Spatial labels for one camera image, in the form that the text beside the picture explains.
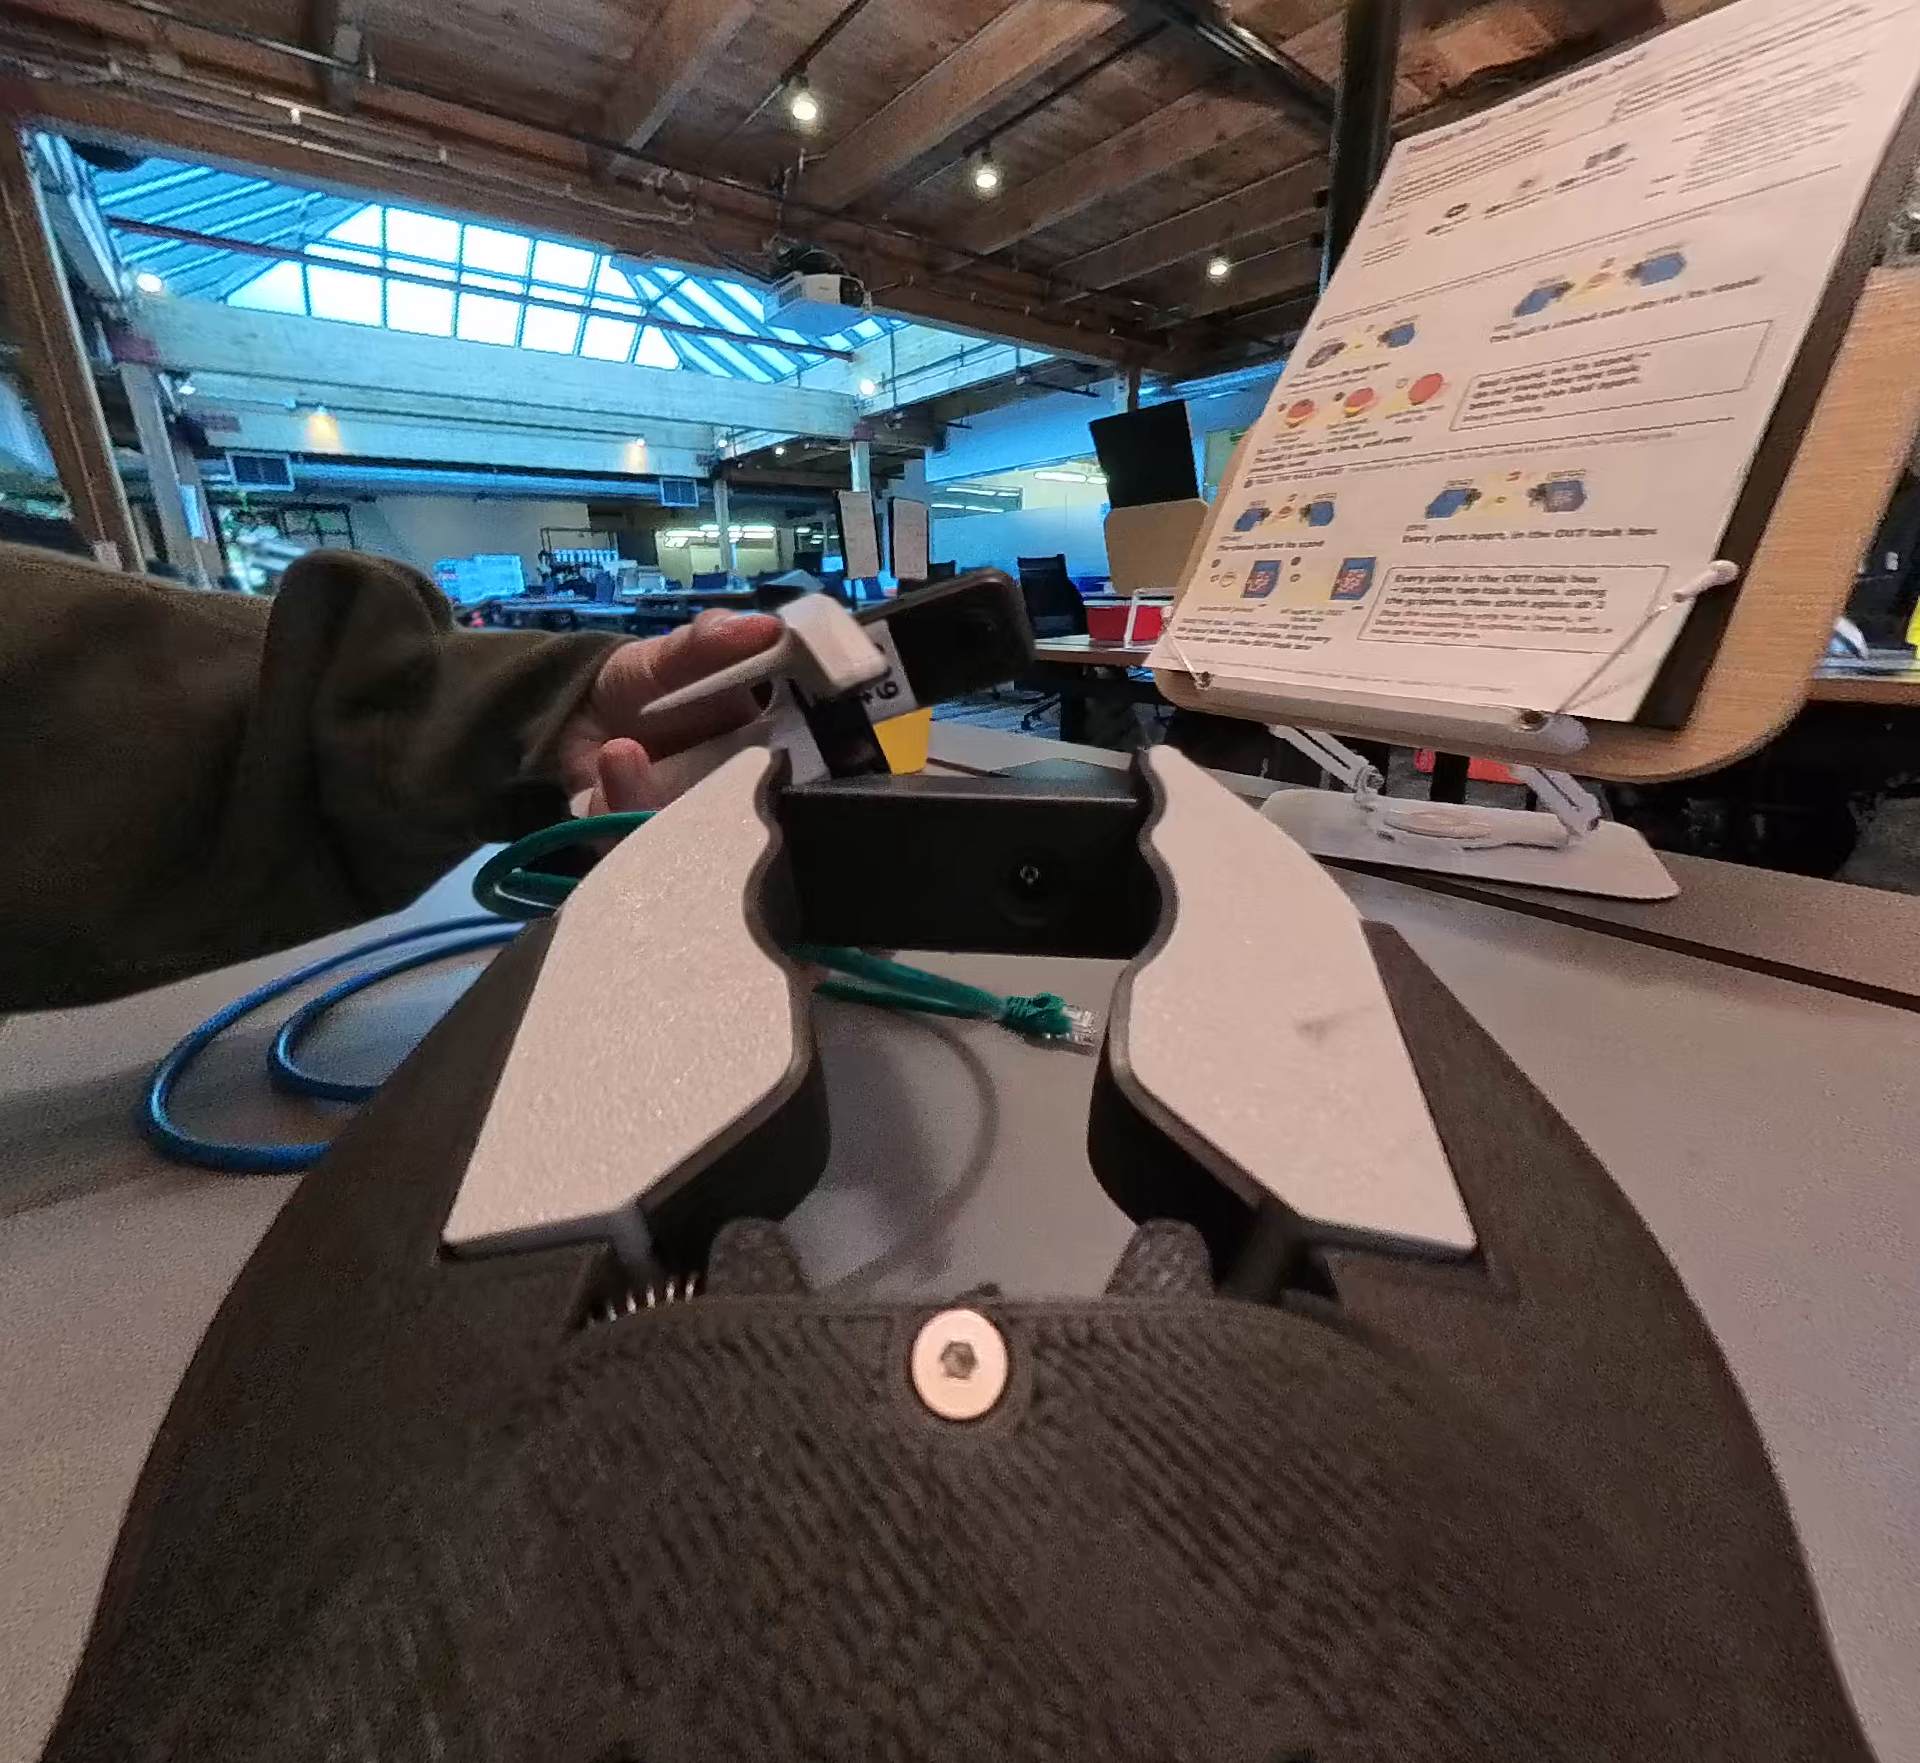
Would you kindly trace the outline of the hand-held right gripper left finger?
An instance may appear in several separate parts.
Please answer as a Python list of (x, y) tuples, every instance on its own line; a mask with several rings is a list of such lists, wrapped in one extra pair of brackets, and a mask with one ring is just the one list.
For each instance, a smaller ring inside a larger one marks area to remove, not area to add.
[(460, 1260), (604, 1245), (704, 1272), (830, 1162), (812, 994), (779, 803), (748, 746), (617, 843), (548, 920), (442, 1242)]

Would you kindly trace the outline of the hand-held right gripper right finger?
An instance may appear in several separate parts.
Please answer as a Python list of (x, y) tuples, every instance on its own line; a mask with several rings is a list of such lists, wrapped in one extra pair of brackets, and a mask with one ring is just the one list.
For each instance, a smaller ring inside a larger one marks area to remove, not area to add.
[(1179, 753), (1139, 759), (1158, 918), (1091, 1092), (1091, 1175), (1231, 1272), (1283, 1245), (1466, 1263), (1478, 1239), (1362, 915), (1277, 822)]

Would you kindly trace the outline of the black port box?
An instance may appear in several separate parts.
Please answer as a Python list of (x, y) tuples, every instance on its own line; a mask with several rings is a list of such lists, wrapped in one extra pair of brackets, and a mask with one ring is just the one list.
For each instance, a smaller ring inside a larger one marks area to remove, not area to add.
[(835, 780), (780, 794), (803, 941), (821, 947), (1127, 961), (1173, 896), (1145, 850), (1131, 766), (1063, 757), (988, 775)]

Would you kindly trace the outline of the person's left forearm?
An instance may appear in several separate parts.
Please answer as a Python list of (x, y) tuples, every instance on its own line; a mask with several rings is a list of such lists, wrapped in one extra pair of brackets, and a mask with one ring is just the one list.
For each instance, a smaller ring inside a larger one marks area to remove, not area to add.
[(4, 548), (3, 1010), (109, 1003), (404, 911), (565, 814), (617, 647), (460, 626), (345, 551), (275, 597)]

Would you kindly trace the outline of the person's left hand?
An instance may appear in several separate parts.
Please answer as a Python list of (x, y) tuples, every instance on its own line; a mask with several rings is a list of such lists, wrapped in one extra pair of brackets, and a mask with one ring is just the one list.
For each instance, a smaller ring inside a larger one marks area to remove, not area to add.
[(705, 745), (752, 727), (760, 705), (748, 687), (665, 711), (658, 705), (782, 639), (774, 615), (709, 611), (661, 637), (617, 645), (557, 740), (558, 783), (573, 815), (641, 814), (671, 801)]

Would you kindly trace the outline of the black computer monitor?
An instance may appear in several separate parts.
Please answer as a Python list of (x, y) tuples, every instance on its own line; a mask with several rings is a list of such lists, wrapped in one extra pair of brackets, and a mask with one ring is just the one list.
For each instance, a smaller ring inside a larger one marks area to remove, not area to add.
[(1094, 417), (1090, 436), (1112, 510), (1200, 498), (1184, 399)]

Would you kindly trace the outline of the white ceiling projector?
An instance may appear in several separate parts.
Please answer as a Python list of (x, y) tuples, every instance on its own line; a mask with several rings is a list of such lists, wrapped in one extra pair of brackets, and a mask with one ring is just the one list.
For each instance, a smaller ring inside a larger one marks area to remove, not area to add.
[(762, 299), (769, 334), (805, 344), (845, 338), (870, 318), (865, 287), (839, 271), (791, 271), (773, 280)]

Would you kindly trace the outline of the skylight window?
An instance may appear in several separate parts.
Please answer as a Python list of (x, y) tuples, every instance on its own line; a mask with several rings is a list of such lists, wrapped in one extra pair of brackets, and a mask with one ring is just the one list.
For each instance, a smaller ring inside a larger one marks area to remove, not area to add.
[(844, 367), (900, 330), (870, 311), (780, 323), (752, 284), (409, 207), (163, 158), (109, 169), (104, 147), (81, 160), (153, 297), (750, 384)]

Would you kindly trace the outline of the black steel column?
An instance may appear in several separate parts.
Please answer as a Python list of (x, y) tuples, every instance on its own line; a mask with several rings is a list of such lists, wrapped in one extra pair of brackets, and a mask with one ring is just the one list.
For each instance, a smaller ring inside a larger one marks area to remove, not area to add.
[(1328, 287), (1380, 181), (1393, 122), (1403, 0), (1346, 0), (1319, 284)]

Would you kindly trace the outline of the printed instruction sheet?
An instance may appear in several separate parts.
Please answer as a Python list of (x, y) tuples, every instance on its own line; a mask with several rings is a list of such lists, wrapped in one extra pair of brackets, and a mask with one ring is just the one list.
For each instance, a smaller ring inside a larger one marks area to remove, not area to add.
[(1917, 160), (1918, 0), (1723, 0), (1400, 141), (1150, 669), (1679, 727)]

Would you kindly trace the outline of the instruction sheet on stand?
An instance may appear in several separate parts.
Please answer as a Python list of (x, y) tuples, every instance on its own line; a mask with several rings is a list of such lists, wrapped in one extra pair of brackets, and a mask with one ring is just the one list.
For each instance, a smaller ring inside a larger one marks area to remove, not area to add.
[(1269, 807), (1322, 859), (1664, 903), (1679, 884), (1646, 840), (1604, 820), (1597, 790), (1650, 790), (1713, 775), (1773, 743), (1810, 701), (1811, 674), (1845, 605), (1917, 432), (1917, 271), (1877, 268), (1811, 407), (1691, 716), (1679, 727), (1587, 725), (1348, 711), (1311, 716), (1298, 699), (1212, 701), (1176, 678), (1173, 705), (1263, 725), (1340, 786)]

